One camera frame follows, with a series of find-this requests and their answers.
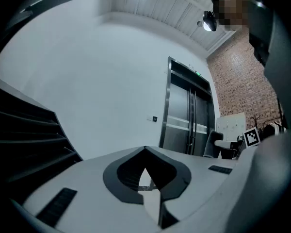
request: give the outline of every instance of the white corrugated ceiling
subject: white corrugated ceiling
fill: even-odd
[[[233,32],[218,27],[215,32],[199,28],[204,10],[212,11],[211,0],[113,0],[113,12],[150,17],[176,28],[201,45],[209,54],[223,44]]]

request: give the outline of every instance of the brick wall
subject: brick wall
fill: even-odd
[[[258,127],[279,116],[276,94],[264,76],[264,67],[253,55],[249,32],[235,33],[207,59],[218,95],[221,116],[244,112],[247,129],[251,117],[260,116]]]

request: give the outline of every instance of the wall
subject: wall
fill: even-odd
[[[260,116],[258,126],[279,116],[276,94],[253,52],[249,32],[243,29],[207,59],[221,116],[244,112],[248,129],[254,127],[254,115]]]
[[[83,12],[77,1],[78,9],[60,5],[21,29],[0,55],[0,78],[55,111],[83,159],[158,146],[169,56],[210,82],[219,115],[212,77],[198,53],[135,23],[106,23],[110,15]]]

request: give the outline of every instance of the black and white square marker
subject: black and white square marker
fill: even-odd
[[[251,128],[243,133],[244,141],[247,148],[255,146],[260,143],[260,137],[256,127]]]

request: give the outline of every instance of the dark hair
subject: dark hair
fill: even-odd
[[[224,7],[219,6],[219,0],[211,0],[213,3],[213,13],[215,18],[218,20],[218,22],[221,25],[230,25],[230,21],[227,19],[224,19]]]

